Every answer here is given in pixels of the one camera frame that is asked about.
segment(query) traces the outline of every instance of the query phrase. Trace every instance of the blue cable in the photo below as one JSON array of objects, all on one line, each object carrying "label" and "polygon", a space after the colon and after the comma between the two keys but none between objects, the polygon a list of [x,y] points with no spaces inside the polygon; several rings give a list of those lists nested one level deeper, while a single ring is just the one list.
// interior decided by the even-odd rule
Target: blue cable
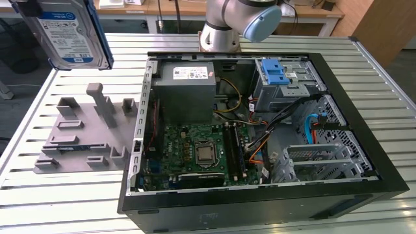
[{"label": "blue cable", "polygon": [[314,144],[314,139],[312,139],[312,135],[311,135],[311,126],[310,126],[310,122],[311,122],[312,117],[318,118],[319,115],[318,114],[310,114],[306,118],[306,135],[307,135],[308,144]]}]

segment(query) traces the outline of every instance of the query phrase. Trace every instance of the aluminum slotted table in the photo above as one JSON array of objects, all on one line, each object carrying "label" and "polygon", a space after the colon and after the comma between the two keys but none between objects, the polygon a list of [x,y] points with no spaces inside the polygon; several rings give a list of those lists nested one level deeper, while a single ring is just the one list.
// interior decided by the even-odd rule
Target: aluminum slotted table
[{"label": "aluminum slotted table", "polygon": [[[196,35],[107,34],[112,70],[52,71],[0,158],[0,233],[142,233],[116,213],[123,172],[36,175],[35,160],[55,123],[62,97],[92,102],[100,82],[114,102],[139,100],[148,51],[198,51]],[[416,106],[359,42],[348,38],[242,39],[243,51],[322,53],[411,190],[339,219],[198,231],[198,233],[415,233]]]}]

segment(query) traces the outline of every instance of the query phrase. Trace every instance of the motherboard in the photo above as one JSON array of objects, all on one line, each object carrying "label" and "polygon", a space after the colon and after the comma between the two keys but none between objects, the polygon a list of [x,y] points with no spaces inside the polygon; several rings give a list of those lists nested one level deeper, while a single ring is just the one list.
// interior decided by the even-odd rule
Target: motherboard
[{"label": "motherboard", "polygon": [[148,163],[148,190],[258,184],[256,167],[244,162],[248,141],[244,124],[166,125],[163,158]]}]

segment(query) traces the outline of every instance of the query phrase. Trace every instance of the green motherboard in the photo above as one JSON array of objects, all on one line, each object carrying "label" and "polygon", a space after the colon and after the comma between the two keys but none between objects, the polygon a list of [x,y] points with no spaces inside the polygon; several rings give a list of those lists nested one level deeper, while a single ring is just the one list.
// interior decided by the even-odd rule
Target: green motherboard
[{"label": "green motherboard", "polygon": [[[155,176],[148,180],[151,190],[175,189],[171,186],[172,176],[168,175],[175,177],[175,175],[200,172],[223,173],[226,175],[223,186],[259,183],[256,167],[244,167],[244,177],[238,180],[230,177],[223,128],[223,125],[204,124],[166,126],[163,159],[151,163],[151,167],[160,168],[156,170],[160,176],[154,173]],[[239,143],[244,145],[250,141],[247,126],[239,124],[235,129]]]}]

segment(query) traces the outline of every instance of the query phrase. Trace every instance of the power supply label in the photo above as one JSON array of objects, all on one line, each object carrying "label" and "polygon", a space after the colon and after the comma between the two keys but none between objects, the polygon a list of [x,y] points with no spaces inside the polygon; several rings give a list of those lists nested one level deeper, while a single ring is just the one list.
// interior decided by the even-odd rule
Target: power supply label
[{"label": "power supply label", "polygon": [[176,67],[174,79],[208,79],[207,67]]}]

